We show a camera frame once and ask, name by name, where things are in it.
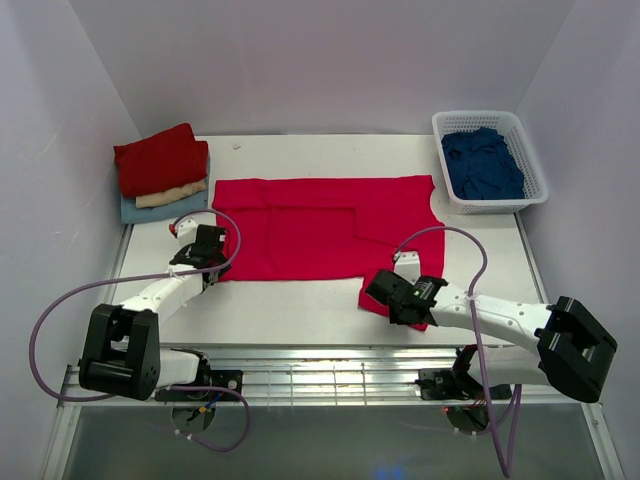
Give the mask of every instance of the white table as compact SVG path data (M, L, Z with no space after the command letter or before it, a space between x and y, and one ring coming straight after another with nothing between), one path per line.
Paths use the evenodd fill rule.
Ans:
M458 216L449 212L433 136L295 135L201 137L211 152L215 180L234 178L433 176L431 207L446 225L476 235L489 255L478 291L513 301L537 302L513 215ZM213 215L198 221L214 224ZM120 276L161 272L177 250L169 220L133 228ZM480 266L476 247L447 232L444 278L466 286ZM115 301L144 282L119 285ZM390 325L357 308L362 279L313 282L223 282L189 302L160 331L163 345L208 346L451 346L475 343L473 333L430 327L426 332ZM487 338L490 344L503 343Z

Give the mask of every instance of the red cloth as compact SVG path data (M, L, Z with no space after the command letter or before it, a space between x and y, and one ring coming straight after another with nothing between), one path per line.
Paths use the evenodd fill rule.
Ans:
M365 277L359 305L388 316L364 286L379 269L393 269L393 250L409 235L442 225L431 212L433 188L430 176L218 180L213 207L242 232L242 248L222 281ZM228 238L227 255L236 245L233 233ZM408 249L418 252L423 275L442 275L443 232L419 237Z
M188 123L128 145L113 147L125 198L164 192L207 176L207 154Z

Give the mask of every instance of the plastic basket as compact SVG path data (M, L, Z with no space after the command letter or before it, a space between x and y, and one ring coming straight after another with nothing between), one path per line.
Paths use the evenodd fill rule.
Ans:
M528 205L542 203L549 193L536 158L520 119L510 112L493 110L455 111L436 113L432 119L440 164L454 213L515 213ZM518 200L463 200L453 193L447 162L442 150L442 137L448 133L470 132L480 127L495 128L504 136L509 152L524 174L524 199Z

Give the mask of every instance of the folded garment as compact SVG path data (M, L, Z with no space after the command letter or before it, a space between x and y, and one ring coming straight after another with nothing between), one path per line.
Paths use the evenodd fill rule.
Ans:
M218 180L213 207L242 232L242 248L222 281L365 277L364 288L379 269L393 269L393 250L409 235L441 225L430 208L433 188L430 176ZM227 238L228 255L236 239ZM443 232L419 237L408 249L418 251L423 274L442 275ZM388 316L363 292L359 305Z
M164 192L202 180L207 155L197 148L188 123L139 142L113 147L118 183L125 198Z
M524 196L524 175L504 137L492 128L442 137L453 192L463 200L511 200Z
M207 142L198 142L202 150ZM201 192L159 207L137 208L134 198L120 197L120 216L123 224L148 223L175 218L192 210L207 208L209 205L209 176L204 179L207 188Z
M159 207L161 205L167 205L173 203L181 198L190 197L191 195L201 192L207 189L207 184L204 180L199 182L188 183L182 187L170 188L160 193L152 193L150 195L142 195L136 197L136 207Z

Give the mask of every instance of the white wall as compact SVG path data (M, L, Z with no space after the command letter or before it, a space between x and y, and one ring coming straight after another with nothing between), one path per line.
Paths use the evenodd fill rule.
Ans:
M515 110L573 0L71 0L143 135L432 131Z
M517 113L550 182L523 218L553 300L575 296L619 342L603 401L640 478L640 4L576 0Z
M120 231L113 144L139 138L66 0L0 2L0 477L38 478L55 400L31 378L32 325L104 278ZM97 294L60 308L39 363L54 387L78 360Z

